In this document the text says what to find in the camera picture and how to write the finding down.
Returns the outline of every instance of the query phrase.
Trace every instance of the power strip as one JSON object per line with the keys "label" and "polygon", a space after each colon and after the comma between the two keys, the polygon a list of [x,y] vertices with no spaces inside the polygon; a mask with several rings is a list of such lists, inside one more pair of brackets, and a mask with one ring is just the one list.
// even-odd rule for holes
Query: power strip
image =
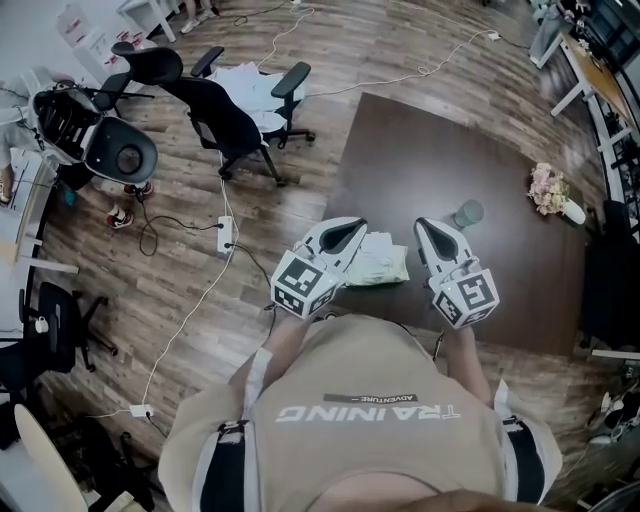
{"label": "power strip", "polygon": [[220,254],[229,254],[233,244],[233,217],[230,215],[222,215],[218,217],[218,223],[222,227],[218,229],[218,252]]}

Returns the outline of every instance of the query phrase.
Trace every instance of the white clothing on chair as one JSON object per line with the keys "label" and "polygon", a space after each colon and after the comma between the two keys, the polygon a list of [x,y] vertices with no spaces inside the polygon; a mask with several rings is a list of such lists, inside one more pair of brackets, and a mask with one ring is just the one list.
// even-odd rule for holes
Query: white clothing on chair
{"label": "white clothing on chair", "polygon": [[[235,68],[216,68],[207,77],[221,85],[233,103],[249,115],[260,133],[274,132],[287,122],[275,111],[284,106],[284,100],[271,96],[272,89],[282,80],[283,73],[261,75],[253,62]],[[304,98],[304,85],[293,93],[294,101]]]}

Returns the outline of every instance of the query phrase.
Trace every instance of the black strap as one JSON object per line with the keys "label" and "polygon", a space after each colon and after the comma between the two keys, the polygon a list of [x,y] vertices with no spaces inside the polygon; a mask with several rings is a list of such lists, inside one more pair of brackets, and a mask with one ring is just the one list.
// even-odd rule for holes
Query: black strap
{"label": "black strap", "polygon": [[[220,425],[218,443],[200,497],[201,512],[244,512],[246,423],[234,421]],[[239,441],[225,442],[224,437],[230,434],[240,434]]]}
{"label": "black strap", "polygon": [[502,421],[518,466],[517,501],[538,504],[544,492],[544,466],[529,427],[515,416]]}

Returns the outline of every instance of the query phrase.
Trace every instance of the white desk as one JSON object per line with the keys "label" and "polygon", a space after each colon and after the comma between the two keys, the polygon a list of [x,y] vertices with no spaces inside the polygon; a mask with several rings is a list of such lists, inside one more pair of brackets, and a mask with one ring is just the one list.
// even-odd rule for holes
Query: white desk
{"label": "white desk", "polygon": [[[16,182],[9,208],[0,209],[0,330],[22,329],[18,317],[18,294],[25,289],[31,267],[78,273],[78,267],[33,258],[33,248],[41,245],[38,229],[51,188],[33,183],[50,184],[55,172],[32,152],[12,150],[11,162]],[[20,332],[0,333],[2,338],[20,337]]]}
{"label": "white desk", "polygon": [[[620,174],[612,168],[616,161],[613,145],[632,131],[637,130],[637,126],[622,89],[605,63],[594,63],[590,56],[581,55],[577,51],[577,47],[578,42],[575,39],[561,33],[538,63],[538,68],[542,68],[549,60],[549,57],[560,48],[578,79],[578,83],[573,89],[551,110],[551,115],[553,117],[558,116],[567,105],[581,93],[583,94],[583,101],[587,104],[595,125],[598,151],[602,153],[602,159],[605,164],[607,181],[611,189],[611,199],[625,203]],[[626,124],[623,130],[613,136],[609,134],[596,96],[602,98],[611,110],[619,114],[620,120]]]}

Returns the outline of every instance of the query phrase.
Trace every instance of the white cloth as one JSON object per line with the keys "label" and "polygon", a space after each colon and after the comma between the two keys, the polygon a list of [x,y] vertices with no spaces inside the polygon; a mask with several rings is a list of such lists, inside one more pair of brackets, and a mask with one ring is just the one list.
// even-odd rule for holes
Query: white cloth
{"label": "white cloth", "polygon": [[2,84],[0,89],[0,168],[11,164],[11,148],[40,153],[43,159],[54,164],[54,167],[58,164],[75,163],[47,142],[44,142],[44,151],[42,151],[34,133],[29,130],[38,126],[37,116],[32,107],[33,97],[38,92],[52,87],[54,83],[51,72],[47,68],[38,66]]}
{"label": "white cloth", "polygon": [[[240,64],[235,68],[216,68],[207,77],[221,85],[233,103],[253,119],[260,133],[279,130],[286,119],[275,111],[284,106],[284,100],[271,96],[272,89],[284,75],[261,75],[258,66],[253,62]],[[293,93],[294,101],[304,98],[304,85]]]}
{"label": "white cloth", "polygon": [[347,269],[347,286],[408,281],[407,248],[393,245],[389,233],[367,233]]}

